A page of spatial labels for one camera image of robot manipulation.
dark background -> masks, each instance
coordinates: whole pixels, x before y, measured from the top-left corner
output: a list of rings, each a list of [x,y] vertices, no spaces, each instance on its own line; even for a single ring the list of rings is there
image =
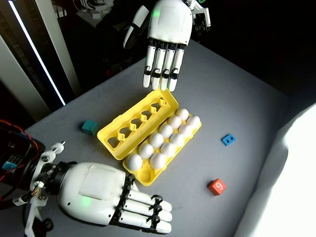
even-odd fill
[[[147,31],[133,49],[122,47],[143,1],[115,0],[96,29],[75,15],[72,0],[55,2],[68,10],[58,20],[84,92],[146,56]],[[316,101],[315,1],[206,0],[202,5],[209,8],[212,26],[209,33],[193,38],[288,95],[286,120]],[[0,86],[1,101],[6,96]],[[6,105],[5,117],[25,117],[17,108]],[[33,123],[26,118],[24,128]]]

number 9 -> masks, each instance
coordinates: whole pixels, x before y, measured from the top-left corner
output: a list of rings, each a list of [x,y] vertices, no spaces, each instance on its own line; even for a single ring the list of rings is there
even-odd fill
[[[219,188],[219,190],[223,189],[223,185],[221,183],[216,183],[216,187]]]

yellow egg carton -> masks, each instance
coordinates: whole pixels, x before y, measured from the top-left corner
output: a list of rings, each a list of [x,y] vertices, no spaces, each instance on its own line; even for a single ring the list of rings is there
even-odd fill
[[[102,128],[97,137],[115,159],[122,160],[130,154],[137,154],[139,146],[148,143],[149,136],[158,132],[160,126],[167,123],[169,117],[175,115],[178,107],[179,104],[170,91],[154,90],[124,114],[119,115],[110,124]],[[129,173],[134,174],[136,179],[144,186],[151,185],[201,126],[202,123],[197,129],[193,130],[190,137],[185,138],[184,145],[176,148],[175,155],[166,159],[166,164],[162,169],[152,169],[150,159],[143,159],[143,166],[138,171],[129,170],[125,159],[123,161],[124,168]],[[154,151],[159,153],[160,148],[154,149]]]

red cube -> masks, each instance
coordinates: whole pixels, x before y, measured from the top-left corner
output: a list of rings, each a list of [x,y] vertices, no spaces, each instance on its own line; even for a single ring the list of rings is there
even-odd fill
[[[222,180],[220,179],[215,179],[214,181],[212,181],[208,186],[208,189],[211,190],[211,192],[214,195],[220,195],[222,194],[222,192],[225,190],[226,185],[223,183]]]

white light strip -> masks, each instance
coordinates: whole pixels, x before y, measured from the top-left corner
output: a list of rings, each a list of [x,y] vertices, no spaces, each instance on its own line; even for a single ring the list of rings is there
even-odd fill
[[[57,87],[56,87],[56,85],[55,85],[53,79],[51,78],[51,76],[50,76],[50,74],[49,74],[49,72],[48,72],[48,70],[47,70],[45,64],[43,63],[43,61],[42,61],[42,59],[41,59],[41,57],[40,57],[40,55],[39,55],[37,49],[35,48],[35,45],[33,44],[33,41],[32,41],[32,39],[31,39],[31,37],[30,37],[28,31],[26,30],[26,28],[25,28],[25,26],[24,26],[24,24],[23,24],[23,22],[22,22],[22,19],[21,19],[20,15],[19,15],[18,11],[17,11],[16,8],[15,8],[15,5],[14,5],[13,2],[10,1],[10,0],[9,0],[9,4],[10,4],[10,6],[11,6],[13,12],[14,12],[14,15],[15,15],[16,19],[17,19],[18,22],[20,23],[20,26],[22,27],[22,30],[23,30],[23,32],[24,32],[26,38],[28,39],[28,41],[29,41],[29,43],[30,43],[30,45],[31,45],[31,47],[32,47],[32,49],[33,49],[33,51],[34,51],[36,57],[38,58],[39,63],[40,63],[41,66],[43,67],[43,69],[44,69],[44,71],[45,71],[45,73],[46,73],[46,75],[47,75],[47,77],[48,77],[48,79],[49,79],[51,85],[53,86],[54,90],[56,91],[56,94],[58,95],[58,97],[59,97],[61,103],[62,103],[63,105],[66,105],[65,102],[64,102],[64,100],[63,100],[63,98],[61,97],[61,95],[60,95],[60,93],[59,93],[59,91],[58,91],[58,89],[57,89]]]

